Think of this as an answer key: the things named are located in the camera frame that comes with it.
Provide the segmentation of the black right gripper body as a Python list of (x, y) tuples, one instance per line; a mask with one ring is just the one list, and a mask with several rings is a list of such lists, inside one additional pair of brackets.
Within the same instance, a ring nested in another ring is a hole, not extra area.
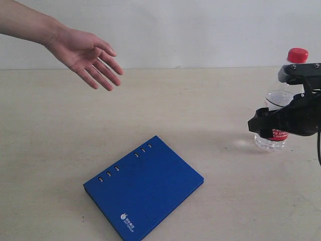
[(320, 91), (296, 94), (291, 104), (291, 133), (298, 136), (314, 135), (320, 127)]

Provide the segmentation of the person's bare forearm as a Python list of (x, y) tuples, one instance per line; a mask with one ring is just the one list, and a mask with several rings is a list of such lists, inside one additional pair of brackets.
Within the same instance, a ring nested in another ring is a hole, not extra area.
[(17, 1), (1, 1), (1, 34), (3, 35), (47, 47), (65, 30), (66, 27), (51, 16)]

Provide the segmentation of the person's open hand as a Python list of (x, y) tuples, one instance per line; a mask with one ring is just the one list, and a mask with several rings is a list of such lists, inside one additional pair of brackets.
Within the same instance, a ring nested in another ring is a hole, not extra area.
[(93, 89), (101, 85), (111, 91), (121, 85), (123, 69), (114, 59), (116, 52), (95, 34), (61, 28), (44, 46)]

